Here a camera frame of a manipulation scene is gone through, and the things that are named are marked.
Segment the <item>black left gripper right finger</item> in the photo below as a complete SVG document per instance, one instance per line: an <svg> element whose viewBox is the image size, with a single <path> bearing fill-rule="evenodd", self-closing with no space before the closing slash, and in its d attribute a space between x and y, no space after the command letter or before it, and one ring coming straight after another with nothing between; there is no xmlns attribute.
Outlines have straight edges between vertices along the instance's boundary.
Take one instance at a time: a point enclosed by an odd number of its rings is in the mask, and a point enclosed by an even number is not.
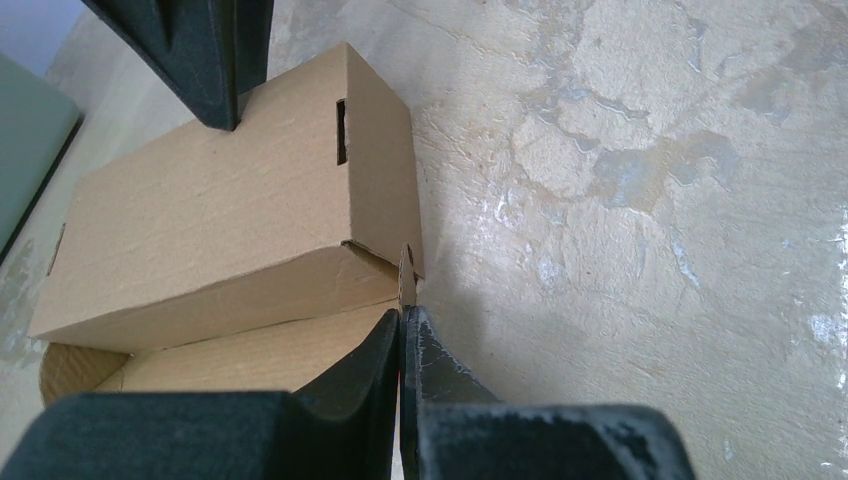
<svg viewBox="0 0 848 480"><path fill-rule="evenodd" d="M684 442L634 404L501 401L437 339L427 310L400 317L400 454L408 479L692 479Z"/></svg>

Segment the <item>brown cardboard box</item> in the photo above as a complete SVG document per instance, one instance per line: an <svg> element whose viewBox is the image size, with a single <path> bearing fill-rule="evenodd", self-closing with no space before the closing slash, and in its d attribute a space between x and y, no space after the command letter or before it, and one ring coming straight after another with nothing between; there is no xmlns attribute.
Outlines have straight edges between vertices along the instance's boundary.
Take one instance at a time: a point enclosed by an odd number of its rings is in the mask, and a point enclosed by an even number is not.
<svg viewBox="0 0 848 480"><path fill-rule="evenodd" d="M425 274L408 107L347 43L82 178L29 334L44 405L296 390Z"/></svg>

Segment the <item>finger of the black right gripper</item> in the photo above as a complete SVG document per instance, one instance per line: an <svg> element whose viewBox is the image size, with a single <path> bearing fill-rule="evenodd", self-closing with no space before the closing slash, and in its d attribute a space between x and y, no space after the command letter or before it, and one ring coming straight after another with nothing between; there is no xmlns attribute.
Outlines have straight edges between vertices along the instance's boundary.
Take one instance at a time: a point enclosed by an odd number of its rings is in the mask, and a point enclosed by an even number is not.
<svg viewBox="0 0 848 480"><path fill-rule="evenodd" d="M88 0L203 125L234 130L265 82L272 0Z"/></svg>

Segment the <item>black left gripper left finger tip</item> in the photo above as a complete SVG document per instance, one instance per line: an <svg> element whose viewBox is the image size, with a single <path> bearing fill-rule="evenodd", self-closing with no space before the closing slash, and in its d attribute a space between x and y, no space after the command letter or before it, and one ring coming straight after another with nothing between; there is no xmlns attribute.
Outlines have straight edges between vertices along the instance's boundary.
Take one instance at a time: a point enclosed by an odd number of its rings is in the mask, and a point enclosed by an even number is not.
<svg viewBox="0 0 848 480"><path fill-rule="evenodd" d="M5 479L386 479L397 310L295 392L87 393L31 424Z"/></svg>

